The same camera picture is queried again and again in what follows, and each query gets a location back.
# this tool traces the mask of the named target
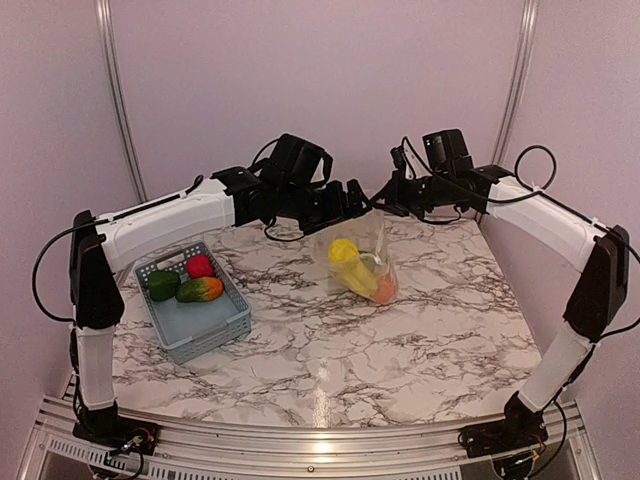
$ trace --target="pink wall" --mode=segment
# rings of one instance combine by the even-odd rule
[[[560,164],[553,195],[609,225],[626,227],[640,247],[640,3],[542,2],[530,76],[509,149],[511,162],[531,143],[549,146]],[[546,160],[527,168],[546,176]],[[577,279],[560,258],[508,225],[483,222],[539,344],[562,322]],[[631,266],[620,327],[640,315],[640,269]],[[578,403],[605,479],[637,478],[640,442],[640,329],[597,351],[576,386]]]
[[[248,164],[283,131],[377,189],[404,134],[461,127],[488,162],[523,2],[112,2],[151,196]]]
[[[109,101],[93,2],[0,2],[0,470],[14,478],[46,394],[69,374],[68,331],[36,309],[41,246],[78,211],[134,203]],[[68,243],[40,276],[43,300],[70,314]]]

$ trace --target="blue plastic basket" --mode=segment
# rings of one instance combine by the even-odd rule
[[[156,270],[170,270],[189,280],[187,261],[207,255],[224,292],[212,302],[179,303],[175,298],[154,302],[149,297],[148,278]],[[204,242],[173,251],[135,270],[151,322],[162,347],[173,361],[182,364],[251,331],[251,306],[213,257]]]

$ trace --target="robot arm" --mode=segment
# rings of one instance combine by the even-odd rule
[[[501,167],[474,168],[460,130],[423,137],[429,167],[423,165],[431,176],[422,178],[407,171],[404,142],[391,150],[396,170],[372,198],[374,207],[401,216],[414,214],[420,220],[437,206],[473,208],[519,227],[581,274],[567,303],[564,325],[531,377],[506,404],[505,420],[462,431],[470,457],[526,446],[532,436],[546,438],[539,427],[542,411],[582,372],[626,299],[629,236],[619,226],[604,227],[544,192],[525,188]]]
[[[296,219],[305,235],[371,210],[356,180],[347,191],[328,182],[331,157],[317,145],[284,134],[269,158],[199,177],[192,187],[122,212],[76,216],[70,280],[75,306],[72,365],[78,375],[74,434],[118,446],[141,427],[118,415],[112,384],[113,335],[124,303],[113,274],[159,248],[213,229],[277,217]]]

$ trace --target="marble surface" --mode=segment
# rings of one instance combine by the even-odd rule
[[[310,239],[271,242],[259,225],[191,239],[204,238],[245,293],[253,331],[182,366],[158,344],[129,275],[114,345],[119,404],[318,428],[500,412],[540,355],[477,225],[387,217],[387,233],[400,292],[386,306],[328,279]]]

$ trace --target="transparent plastic bag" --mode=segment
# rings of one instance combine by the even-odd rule
[[[396,296],[398,279],[379,210],[316,233],[313,258],[358,295],[380,304]]]

